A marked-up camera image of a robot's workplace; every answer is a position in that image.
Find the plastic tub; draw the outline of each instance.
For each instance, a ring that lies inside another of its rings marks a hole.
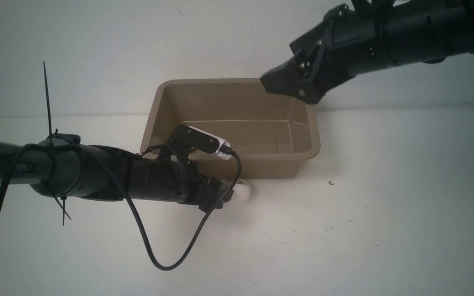
[[[314,107],[269,94],[259,79],[189,79],[161,84],[155,95],[141,151],[163,144],[177,124],[226,139],[242,159],[241,178],[293,178],[321,148]],[[146,157],[154,158],[155,154]],[[193,151],[207,176],[235,177],[235,160]]]

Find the robotic arm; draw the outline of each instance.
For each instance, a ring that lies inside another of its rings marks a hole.
[[[290,44],[294,54],[261,76],[265,90],[317,104],[358,74],[474,53],[474,0],[352,0]]]

